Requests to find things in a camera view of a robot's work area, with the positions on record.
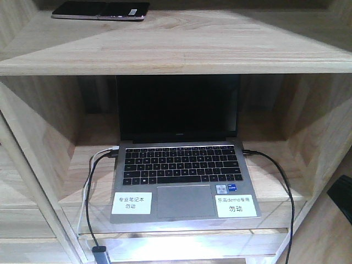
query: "black cable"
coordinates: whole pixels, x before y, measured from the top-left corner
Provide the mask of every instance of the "black cable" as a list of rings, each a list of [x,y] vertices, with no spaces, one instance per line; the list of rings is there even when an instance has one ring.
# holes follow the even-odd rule
[[[86,218],[87,218],[87,224],[88,224],[88,227],[89,227],[90,234],[92,235],[93,240],[94,240],[96,246],[99,246],[99,244],[98,244],[97,239],[96,239],[95,236],[94,236],[94,233],[93,233],[93,230],[92,230],[92,226],[90,225],[90,221],[89,221],[89,212],[88,212],[89,193],[90,193],[90,187],[91,187],[91,184],[92,184],[93,173],[94,173],[94,171],[95,171],[95,168],[96,168],[98,162],[99,162],[102,158],[104,158],[104,157],[109,157],[110,155],[111,155],[111,154],[110,154],[110,152],[109,152],[109,153],[105,153],[104,155],[102,155],[102,156],[100,156],[99,158],[97,158],[97,160],[96,160],[96,161],[94,162],[94,164],[93,164],[92,171],[91,171],[91,173],[89,174],[88,179],[87,179],[87,180],[88,180],[87,196],[86,196],[86,200],[85,200],[85,205],[86,205]]]
[[[290,188],[290,184],[288,182],[288,178],[284,172],[284,170],[281,168],[281,166],[279,165],[279,163],[277,163],[273,158],[271,158],[270,156],[260,152],[260,151],[255,151],[255,150],[242,150],[243,155],[261,155],[263,157],[266,157],[268,160],[270,160],[272,163],[274,163],[274,165],[276,166],[276,168],[279,170],[282,178],[284,179],[286,188],[287,188],[287,192],[288,192],[288,196],[290,197],[290,201],[291,201],[291,207],[292,207],[292,213],[291,213],[291,225],[290,225],[290,241],[288,244],[288,248],[287,248],[287,255],[286,255],[286,261],[285,264],[288,264],[288,258],[290,256],[290,252],[291,252],[291,246],[292,246],[292,239],[293,239],[293,222],[294,222],[294,218],[295,218],[295,203],[293,201],[293,197],[292,197],[292,193],[291,193],[291,188]]]

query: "laptop keyboard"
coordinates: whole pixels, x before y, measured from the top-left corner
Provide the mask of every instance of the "laptop keyboard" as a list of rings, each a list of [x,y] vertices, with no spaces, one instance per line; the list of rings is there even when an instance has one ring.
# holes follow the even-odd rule
[[[243,180],[233,145],[127,148],[123,185]]]

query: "laptop lid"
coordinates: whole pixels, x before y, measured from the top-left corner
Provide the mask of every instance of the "laptop lid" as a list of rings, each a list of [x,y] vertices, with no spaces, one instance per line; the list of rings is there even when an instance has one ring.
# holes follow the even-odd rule
[[[237,135],[239,75],[118,76],[121,140],[181,142]]]

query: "touchpad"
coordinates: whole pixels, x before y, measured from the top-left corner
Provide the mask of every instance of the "touchpad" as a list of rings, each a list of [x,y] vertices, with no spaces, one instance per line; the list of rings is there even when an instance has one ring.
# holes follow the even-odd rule
[[[158,218],[214,216],[209,185],[157,188]]]

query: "white cable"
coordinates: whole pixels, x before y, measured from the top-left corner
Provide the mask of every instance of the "white cable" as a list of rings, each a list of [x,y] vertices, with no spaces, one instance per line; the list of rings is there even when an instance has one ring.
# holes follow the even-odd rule
[[[105,150],[101,150],[101,151],[98,151],[97,153],[95,153],[91,159],[91,164],[90,164],[90,169],[89,169],[89,174],[91,174],[92,172],[92,169],[93,169],[93,166],[94,166],[94,162],[95,162],[95,158],[97,155],[101,154],[101,153],[104,153],[104,152],[107,152],[107,151],[112,151],[112,150],[118,150],[120,147],[119,146],[113,146],[113,147],[110,147],[110,148],[107,148]],[[79,218],[78,218],[78,223],[77,223],[77,227],[76,227],[76,234],[77,234],[77,237],[80,237],[80,232],[81,232],[81,222],[82,222],[82,218],[83,218],[83,210],[84,210],[84,206],[85,206],[85,200],[87,198],[87,187],[88,187],[88,180],[86,181],[86,183],[84,184],[83,186],[83,189],[82,189],[82,204],[81,204],[81,209],[80,209],[80,213],[79,213]]]

